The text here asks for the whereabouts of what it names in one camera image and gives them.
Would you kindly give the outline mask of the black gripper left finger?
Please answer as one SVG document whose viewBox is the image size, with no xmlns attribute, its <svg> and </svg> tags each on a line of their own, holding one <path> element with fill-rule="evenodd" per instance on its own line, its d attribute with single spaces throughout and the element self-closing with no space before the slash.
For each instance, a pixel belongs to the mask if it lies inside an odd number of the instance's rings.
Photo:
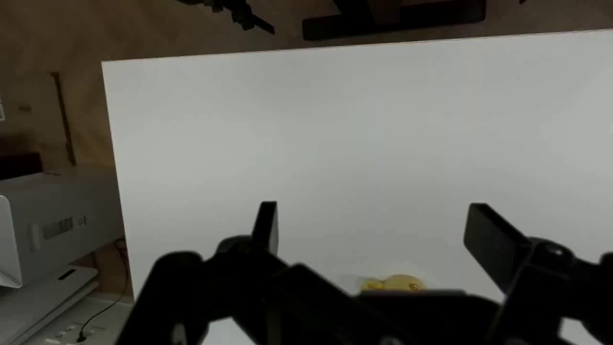
<svg viewBox="0 0 613 345">
<path fill-rule="evenodd" d="M 251 234 L 253 246 L 259 251 L 278 253 L 278 203 L 263 202 L 255 217 Z"/>
</svg>

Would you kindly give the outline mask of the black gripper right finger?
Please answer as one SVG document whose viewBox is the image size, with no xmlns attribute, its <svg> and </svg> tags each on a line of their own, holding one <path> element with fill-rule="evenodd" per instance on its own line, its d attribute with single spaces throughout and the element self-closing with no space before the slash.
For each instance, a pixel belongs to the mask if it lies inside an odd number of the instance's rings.
<svg viewBox="0 0 613 345">
<path fill-rule="evenodd" d="M 506 294 L 531 249 L 531 240 L 491 205 L 472 203 L 464 230 L 464 248 L 495 286 Z"/>
</svg>

